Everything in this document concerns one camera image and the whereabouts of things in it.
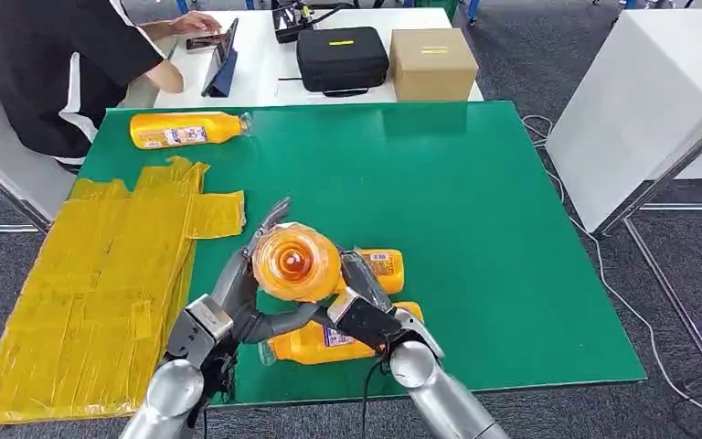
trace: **floor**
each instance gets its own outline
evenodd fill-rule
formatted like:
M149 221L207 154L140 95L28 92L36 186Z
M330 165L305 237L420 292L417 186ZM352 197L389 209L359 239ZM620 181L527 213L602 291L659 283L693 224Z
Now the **floor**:
M219 8L218 1L201 0L201 5ZM170 0L125 3L137 20L173 13ZM224 5L239 8L242 0L240 5ZM488 100L512 100L522 115L536 113L557 119L609 33L615 15L615 3L610 0L596 6L590 0L483 0L478 24L464 28L480 62L481 91ZM464 27L463 11L454 24ZM702 201L702 183L680 182L662 199ZM14 218L0 204L0 221ZM641 213L634 223L702 330L702 213ZM595 261L592 242L583 241ZM0 331L39 245L37 235L0 235ZM661 358L672 379L702 373L702 358L628 232L618 229L602 240L601 250L608 282L655 327ZM688 403L675 405L678 399L655 365L646 328L618 301L612 301L649 380L480 395L511 437L702 437L702 412ZM359 436L358 403L210 411L208 418L208 436L212 438ZM368 437L429 437L407 400L372 402L367 422ZM0 429L0 437L109 438L117 437L123 425L121 419L20 425Z

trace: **black case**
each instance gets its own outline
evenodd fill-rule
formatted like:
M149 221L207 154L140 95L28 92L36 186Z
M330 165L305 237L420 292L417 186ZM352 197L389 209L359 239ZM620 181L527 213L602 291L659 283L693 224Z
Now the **black case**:
M359 90L383 84L388 56L373 27L304 30L297 65L308 91Z

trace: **white cable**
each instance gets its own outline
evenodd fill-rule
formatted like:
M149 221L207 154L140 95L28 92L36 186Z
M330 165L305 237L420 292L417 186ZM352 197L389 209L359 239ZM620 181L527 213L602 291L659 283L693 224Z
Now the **white cable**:
M526 122L526 120L528 120L528 119L538 119L538 120L540 120L540 121L543 121L543 122L547 123L547 124L548 124L548 134L547 134L547 135L542 134L539 130L537 130L536 128L534 128L534 127L531 126L530 124L528 124L528 123ZM540 115L536 115L536 114L530 114L530 115L528 115L528 116L525 116L523 119L521 119L521 122L523 123L523 125L524 125L528 130L530 130L532 133L534 133L534 134L538 135L539 137L541 137L540 140L537 140L537 141L532 142L533 145L534 145L534 147L535 147L535 148L541 148L541 147L545 146L545 143L548 141L548 137L550 136L550 133L553 131L553 122L550 121L547 117L540 116ZM563 204L563 202L564 202L564 185L563 185L563 183L561 182L561 179L558 178L558 177L556 177L554 174L552 174L552 173L551 173L550 171L548 171L548 170L545 170L545 172L548 173L548 175L550 176L550 178L553 178L554 180L556 180L556 181L558 182L558 197L559 197L560 200L561 200L561 204ZM648 322L644 317L642 317L642 315L639 314L639 312L636 311L636 309L634 309L633 306L631 306L631 304L629 304L628 302L626 302L626 300L625 300L617 291L615 291L615 289L612 288L612 287L609 285L609 283L607 283L607 279L606 279L606 277L604 276L604 260L603 260L602 257L601 257L601 246L599 245L599 241L596 240L596 238L594 238L593 235L591 235L590 233L588 233L587 230L583 229L582 226L580 226L580 224L579 224L575 219L573 219L570 215L567 215L567 216L569 217L569 220L575 225L575 227L577 227L578 230L580 230L585 236L587 236L587 237L588 237L591 241L593 241L593 243L596 245L596 258L599 260L599 275L600 275L600 278L601 278L601 283L604 284L604 287L607 288L607 290L608 290L610 293L614 294L614 296L617 297L618 300L620 300L621 303L622 303L623 305L625 305L625 307L628 308L629 311L631 311L631 312L636 316L636 318L638 318L642 323L644 323L644 325L647 327L647 330L650 332L650 345L653 347L653 355L655 356L655 362L658 364L658 369L661 370L661 373L663 374L664 380L666 381L666 383L667 383L667 384L669 385L669 387L671 387L672 390L674 390L679 396L681 396L682 398L688 400L688 401L691 402L693 405L695 405L696 407L698 407L699 409L702 410L702 403L696 401L695 399L691 398L690 396L687 396L684 392L682 392L681 390L679 390L679 389L674 385L674 383L671 381L671 378L669 378L668 372L666 372L666 369L665 369L665 367L664 367L664 363L663 363L663 361L661 360L660 355L658 355L658 346L657 346L657 344L655 343L655 331L653 330L653 326L650 325L650 322Z

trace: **person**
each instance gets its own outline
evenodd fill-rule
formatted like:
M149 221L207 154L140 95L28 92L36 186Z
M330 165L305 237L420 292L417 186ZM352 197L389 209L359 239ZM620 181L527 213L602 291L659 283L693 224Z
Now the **person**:
M106 108L133 80L184 89L153 41L197 31L217 32L219 23L192 11L136 26L120 0L0 0L0 102L23 145L78 172Z

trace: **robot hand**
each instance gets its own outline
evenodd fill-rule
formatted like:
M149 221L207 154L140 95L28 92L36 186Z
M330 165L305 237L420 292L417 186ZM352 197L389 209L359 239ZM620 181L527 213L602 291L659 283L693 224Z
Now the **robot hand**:
M203 294L176 318L163 365L121 439L189 438L199 413L218 393L232 397L233 370L241 343L258 343L304 326L319 308L300 304L290 313L266 316L257 310L257 281L251 254L260 238L289 210L277 203L249 243L235 251L211 294Z
M418 318L391 304L365 260L356 252L341 251L341 263L347 288L327 309L327 323L388 361L394 379L408 391L432 435L508 439L477 398L445 373L437 341Z

